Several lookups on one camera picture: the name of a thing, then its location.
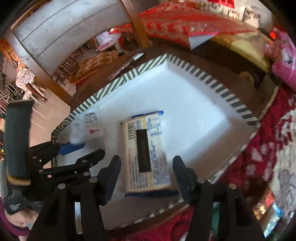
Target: pink cloth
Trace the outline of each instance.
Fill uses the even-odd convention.
[[[266,44],[265,56],[274,61],[272,72],[296,91],[296,48],[287,33],[274,29],[276,40]]]
[[[28,227],[26,227],[26,228],[17,227],[15,225],[11,224],[7,220],[7,218],[5,217],[5,214],[4,214],[4,205],[2,203],[1,197],[0,197],[0,220],[2,221],[2,223],[4,224],[6,229],[15,236],[28,236],[30,233],[30,229]]]

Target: striped border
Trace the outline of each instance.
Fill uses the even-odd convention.
[[[76,119],[76,117],[87,110],[89,107],[91,107],[93,104],[104,98],[106,95],[111,93],[113,90],[119,88],[120,86],[124,85],[125,83],[133,80],[138,75],[142,75],[144,72],[151,70],[152,68],[159,66],[163,64],[164,62],[170,62],[180,68],[182,68],[187,73],[193,75],[194,77],[198,78],[198,80],[202,81],[205,85],[207,85],[209,88],[211,88],[213,91],[215,91],[224,101],[226,101],[243,119],[244,121],[251,127],[253,127],[253,132],[249,137],[249,141],[245,143],[241,148],[233,155],[232,158],[230,158],[219,171],[217,171],[210,179],[209,182],[215,183],[221,175],[225,172],[225,170],[236,160],[236,158],[241,154],[243,150],[247,147],[248,143],[251,139],[256,135],[258,129],[260,128],[260,121],[255,117],[255,115],[250,111],[246,105],[235,95],[233,94],[228,88],[226,88],[223,84],[221,84],[218,80],[213,78],[210,74],[207,72],[201,70],[200,68],[186,62],[185,60],[182,60],[176,56],[169,55],[169,54],[163,54],[160,55],[154,59],[151,59],[150,61],[141,64],[140,66],[130,70],[129,72],[125,73],[124,75],[118,77],[117,79],[113,80],[109,84],[107,84],[105,87],[100,89],[97,93],[92,95],[90,98],[88,98],[85,102],[83,102],[79,107],[77,107],[74,111],[70,113],[70,115],[65,118],[61,124],[59,124],[56,129],[52,132],[52,141],[55,143],[57,139],[57,135],[63,131],[73,120]],[[52,166],[57,166],[56,159],[52,161]],[[173,207],[176,207],[183,203],[184,200],[178,199],[171,204],[168,204],[164,208],[151,213],[149,215],[146,215],[145,217],[138,219],[132,223],[126,223],[121,226],[115,226],[110,228],[117,229],[117,228],[123,228],[132,224],[137,224],[140,222],[143,222],[149,218],[153,218],[156,215],[163,213]]]

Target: barcode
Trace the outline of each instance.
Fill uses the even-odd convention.
[[[128,122],[128,139],[136,139],[135,122]]]

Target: red sign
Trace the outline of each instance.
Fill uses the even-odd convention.
[[[220,3],[220,4],[224,5],[224,6],[234,8],[234,0],[207,0],[207,1],[208,2]]]

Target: white plastic bag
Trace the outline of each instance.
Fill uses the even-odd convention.
[[[112,40],[111,36],[109,36],[108,31],[100,33],[99,35],[96,36],[96,39],[98,40],[100,45],[103,45]]]
[[[71,123],[70,142],[72,144],[80,144],[103,135],[100,110],[97,107],[83,112]]]

